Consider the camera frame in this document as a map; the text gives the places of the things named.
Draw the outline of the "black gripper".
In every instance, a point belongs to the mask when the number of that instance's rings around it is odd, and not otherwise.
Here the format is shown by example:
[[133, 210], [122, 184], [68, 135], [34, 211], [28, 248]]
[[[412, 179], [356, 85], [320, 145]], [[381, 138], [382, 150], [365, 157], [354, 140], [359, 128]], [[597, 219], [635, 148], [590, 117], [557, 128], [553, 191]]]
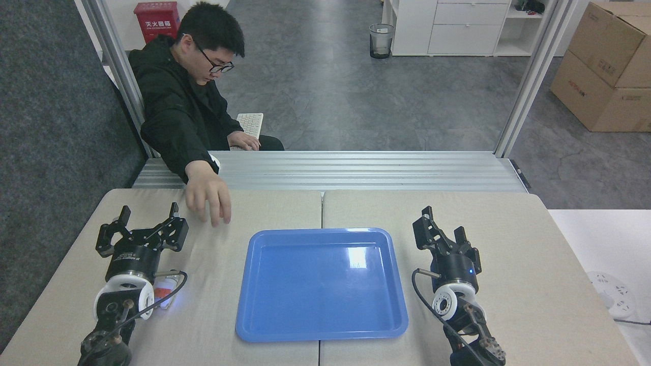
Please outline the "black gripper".
[[131, 211], [124, 205], [120, 216], [111, 223], [100, 226], [96, 241], [96, 252], [102, 258], [111, 256], [105, 280], [109, 281], [117, 275], [133, 275], [155, 281], [161, 251], [170, 249], [180, 252], [188, 235], [189, 225], [186, 219], [181, 218], [179, 206], [173, 202], [170, 206], [169, 218], [149, 229], [135, 229], [134, 243], [111, 244], [114, 234], [119, 232], [122, 239], [132, 239], [132, 232], [128, 231], [127, 224]]
[[440, 277], [431, 280], [433, 289], [455, 281], [479, 288], [477, 275], [482, 272], [481, 255], [477, 248], [472, 247], [463, 226], [454, 229], [456, 247], [453, 254], [450, 254], [449, 238], [433, 220], [432, 206], [423, 208], [421, 217], [412, 223], [412, 227], [417, 248], [436, 253], [432, 255], [430, 271]]

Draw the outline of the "person's right hand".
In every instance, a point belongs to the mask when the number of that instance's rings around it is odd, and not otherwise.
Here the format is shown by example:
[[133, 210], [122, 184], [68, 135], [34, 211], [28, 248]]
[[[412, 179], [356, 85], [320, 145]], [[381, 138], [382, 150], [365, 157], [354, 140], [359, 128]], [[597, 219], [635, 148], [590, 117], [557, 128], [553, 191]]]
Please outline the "person's right hand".
[[188, 177], [186, 204], [202, 222], [210, 218], [211, 225], [230, 223], [232, 217], [231, 196], [226, 182], [212, 169], [209, 162], [196, 160], [185, 167]]

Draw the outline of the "person's left hand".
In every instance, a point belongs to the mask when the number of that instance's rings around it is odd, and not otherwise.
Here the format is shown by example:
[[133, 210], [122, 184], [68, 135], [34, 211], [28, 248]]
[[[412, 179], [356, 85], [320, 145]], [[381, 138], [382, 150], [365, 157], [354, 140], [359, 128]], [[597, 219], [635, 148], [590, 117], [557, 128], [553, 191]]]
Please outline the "person's left hand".
[[247, 151], [259, 151], [262, 146], [258, 138], [249, 135], [244, 131], [234, 131], [226, 138], [229, 146], [237, 146]]

